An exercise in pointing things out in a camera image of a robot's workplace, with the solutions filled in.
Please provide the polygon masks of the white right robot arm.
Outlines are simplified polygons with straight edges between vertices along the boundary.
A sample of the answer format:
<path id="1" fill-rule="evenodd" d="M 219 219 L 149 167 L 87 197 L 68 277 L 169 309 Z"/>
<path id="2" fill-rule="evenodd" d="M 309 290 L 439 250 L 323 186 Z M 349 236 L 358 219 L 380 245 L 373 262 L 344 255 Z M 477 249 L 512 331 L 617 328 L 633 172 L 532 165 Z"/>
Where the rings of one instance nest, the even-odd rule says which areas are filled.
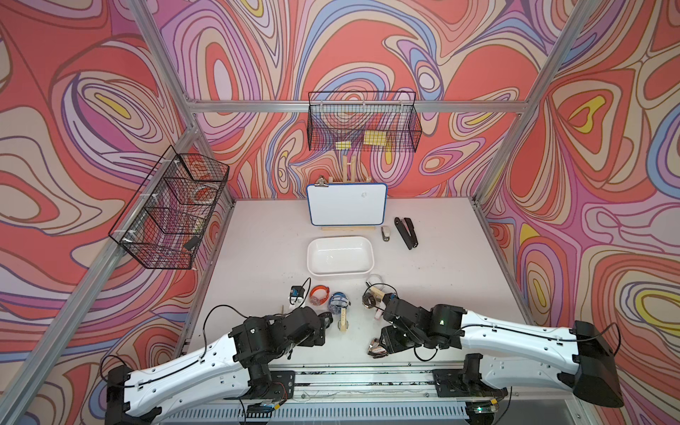
<path id="1" fill-rule="evenodd" d="M 419 348 L 466 351 L 459 379 L 464 391 L 554 388 L 598 407 L 624 405 L 617 352 L 605 331 L 589 322 L 570 328 L 531 326 L 459 306 L 425 309 L 394 293 L 372 306 L 387 323 L 377 340 L 387 354 Z"/>

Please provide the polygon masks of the cream strap watch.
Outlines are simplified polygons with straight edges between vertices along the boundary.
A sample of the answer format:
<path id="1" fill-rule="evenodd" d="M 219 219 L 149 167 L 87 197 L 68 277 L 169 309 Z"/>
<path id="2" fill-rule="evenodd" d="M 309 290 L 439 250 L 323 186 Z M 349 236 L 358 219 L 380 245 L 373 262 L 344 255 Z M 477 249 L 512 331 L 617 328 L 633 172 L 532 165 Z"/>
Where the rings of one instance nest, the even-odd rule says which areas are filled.
<path id="1" fill-rule="evenodd" d="M 372 289 L 373 295 L 375 296 L 376 305 L 379 306 L 383 302 L 385 295 L 384 289 Z"/>

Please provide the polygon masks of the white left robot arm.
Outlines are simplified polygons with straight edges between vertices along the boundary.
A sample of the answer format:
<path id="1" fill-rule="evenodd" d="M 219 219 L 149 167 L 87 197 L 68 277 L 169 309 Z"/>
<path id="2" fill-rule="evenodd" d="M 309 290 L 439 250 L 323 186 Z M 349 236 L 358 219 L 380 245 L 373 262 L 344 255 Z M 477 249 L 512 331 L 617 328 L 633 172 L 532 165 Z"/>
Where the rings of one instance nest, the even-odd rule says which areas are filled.
<path id="1" fill-rule="evenodd" d="M 301 347 L 324 345 L 330 312 L 299 306 L 290 313 L 247 316 L 242 324 L 203 348 L 157 367 L 122 364 L 106 379 L 107 424 L 157 424 L 214 400 L 285 402 L 294 393 L 292 371 L 269 364 Z"/>

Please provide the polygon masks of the beige strap watch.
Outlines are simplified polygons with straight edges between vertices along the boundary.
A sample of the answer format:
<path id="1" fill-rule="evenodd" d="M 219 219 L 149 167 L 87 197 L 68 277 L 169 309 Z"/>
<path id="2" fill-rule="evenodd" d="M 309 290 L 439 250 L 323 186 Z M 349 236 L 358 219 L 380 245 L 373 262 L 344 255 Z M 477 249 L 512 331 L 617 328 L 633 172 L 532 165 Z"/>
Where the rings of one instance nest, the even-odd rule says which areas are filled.
<path id="1" fill-rule="evenodd" d="M 349 329 L 347 311 L 348 311 L 347 307 L 342 307 L 340 309 L 340 320 L 338 324 L 338 329 L 343 333 L 345 333 Z"/>

